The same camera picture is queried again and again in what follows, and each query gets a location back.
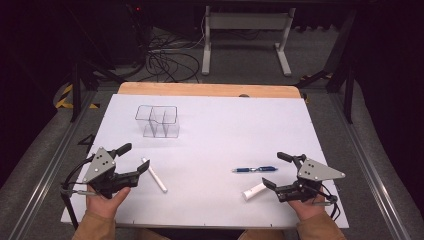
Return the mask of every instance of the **white chalk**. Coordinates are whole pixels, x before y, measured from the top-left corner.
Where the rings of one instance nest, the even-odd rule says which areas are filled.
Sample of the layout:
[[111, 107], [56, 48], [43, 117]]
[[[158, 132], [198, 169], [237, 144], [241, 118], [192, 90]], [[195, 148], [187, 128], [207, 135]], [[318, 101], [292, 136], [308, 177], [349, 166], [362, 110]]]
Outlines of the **white chalk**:
[[244, 191], [242, 193], [242, 195], [244, 197], [244, 200], [246, 200], [246, 202], [247, 202], [247, 200], [249, 200], [252, 197], [256, 196], [258, 193], [262, 192], [265, 189], [266, 189], [266, 186], [263, 183], [260, 183], [260, 184], [258, 184], [256, 186], [254, 186], [253, 188], [251, 188], [251, 189], [249, 189], [247, 191]]
[[152, 177], [155, 179], [156, 183], [159, 185], [160, 189], [162, 189], [162, 191], [164, 193], [168, 192], [168, 189], [166, 189], [165, 185], [162, 183], [162, 181], [160, 180], [160, 178], [158, 177], [158, 175], [156, 175], [155, 171], [153, 171], [153, 168], [149, 166], [149, 172], [150, 175], [152, 175]]

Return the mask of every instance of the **black cable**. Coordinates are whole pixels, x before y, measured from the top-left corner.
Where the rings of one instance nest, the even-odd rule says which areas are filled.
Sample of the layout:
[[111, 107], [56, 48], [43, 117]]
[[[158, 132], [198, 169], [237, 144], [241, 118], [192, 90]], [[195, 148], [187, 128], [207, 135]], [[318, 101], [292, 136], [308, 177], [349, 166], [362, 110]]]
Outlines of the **black cable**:
[[[329, 197], [333, 196], [333, 195], [331, 194], [330, 190], [328, 190], [328, 188], [327, 188], [326, 186], [324, 186], [324, 184], [321, 184], [321, 186], [322, 186], [322, 187], [323, 187], [323, 188], [324, 188], [324, 189], [328, 192]], [[335, 202], [335, 203], [334, 203], [334, 207], [333, 207], [333, 211], [331, 212], [330, 217], [331, 217], [334, 221], [336, 221], [336, 220], [337, 220], [337, 218], [339, 218], [340, 214], [341, 214], [340, 208], [339, 208], [339, 206], [337, 205], [337, 202]]]

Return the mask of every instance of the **metal stand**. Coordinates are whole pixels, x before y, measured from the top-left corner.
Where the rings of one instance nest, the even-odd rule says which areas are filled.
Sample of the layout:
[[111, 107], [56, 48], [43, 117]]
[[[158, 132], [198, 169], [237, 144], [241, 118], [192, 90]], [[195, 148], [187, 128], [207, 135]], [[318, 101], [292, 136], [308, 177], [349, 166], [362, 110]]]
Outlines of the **metal stand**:
[[344, 22], [342, 29], [334, 43], [330, 56], [324, 66], [324, 69], [310, 77], [304, 77], [305, 80], [300, 81], [294, 86], [303, 88], [309, 84], [327, 76], [329, 73], [334, 73], [330, 82], [327, 84], [326, 89], [329, 93], [337, 93], [343, 83], [346, 82], [345, 101], [344, 101], [344, 114], [349, 123], [352, 123], [351, 109], [352, 109], [352, 96], [353, 96], [353, 59], [351, 53], [346, 53], [345, 47], [349, 38], [349, 33], [352, 29], [355, 20], [356, 10], [351, 10]]
[[93, 77], [93, 72], [97, 71], [104, 76], [114, 80], [115, 82], [122, 84], [126, 80], [121, 77], [113, 74], [112, 72], [103, 69], [97, 64], [88, 61], [82, 60], [80, 62], [74, 63], [72, 66], [72, 84], [73, 84], [73, 113], [71, 122], [74, 122], [75, 119], [81, 112], [81, 84], [80, 80], [84, 83], [87, 90], [94, 91], [98, 87], [98, 83]]
[[205, 48], [203, 51], [202, 74], [208, 75], [211, 59], [211, 29], [267, 29], [284, 30], [282, 40], [275, 43], [275, 49], [280, 60], [284, 76], [291, 76], [291, 70], [284, 54], [290, 27], [293, 21], [295, 8], [288, 13], [216, 13], [206, 6], [205, 13]]

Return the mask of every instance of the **white paper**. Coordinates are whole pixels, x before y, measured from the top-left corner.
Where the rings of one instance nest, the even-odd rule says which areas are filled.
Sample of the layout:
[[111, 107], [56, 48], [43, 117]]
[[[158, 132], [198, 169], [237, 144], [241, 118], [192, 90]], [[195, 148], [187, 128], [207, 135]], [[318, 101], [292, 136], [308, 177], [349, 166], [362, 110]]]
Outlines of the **white paper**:
[[[178, 138], [143, 137], [135, 120], [140, 105], [176, 106]], [[296, 180], [294, 164], [278, 159], [277, 152], [306, 154], [326, 164], [303, 99], [116, 94], [92, 151], [101, 146], [117, 149], [126, 143], [132, 143], [132, 150], [115, 159], [116, 172], [135, 171], [146, 157], [168, 189], [164, 194], [147, 172], [140, 176], [139, 186], [132, 188], [116, 216], [118, 224], [140, 227], [295, 227], [295, 212], [287, 203], [280, 203], [273, 191], [266, 189], [248, 202], [241, 192], [256, 186], [262, 177], [278, 186]], [[231, 172], [261, 166], [274, 166], [278, 171]], [[79, 181], [87, 168], [81, 171]], [[333, 181], [324, 184], [338, 195]], [[74, 194], [71, 200], [81, 220], [85, 196]], [[338, 205], [341, 216], [336, 222], [347, 228], [340, 200]], [[62, 221], [71, 222], [66, 210]]]

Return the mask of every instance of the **blue pen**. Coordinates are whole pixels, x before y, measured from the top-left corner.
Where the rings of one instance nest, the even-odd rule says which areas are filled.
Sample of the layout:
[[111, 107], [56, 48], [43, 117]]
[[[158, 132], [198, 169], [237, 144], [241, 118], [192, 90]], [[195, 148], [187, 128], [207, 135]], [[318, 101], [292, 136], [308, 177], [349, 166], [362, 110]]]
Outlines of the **blue pen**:
[[277, 171], [278, 168], [266, 166], [266, 167], [258, 167], [258, 168], [235, 168], [231, 170], [232, 172], [274, 172]]

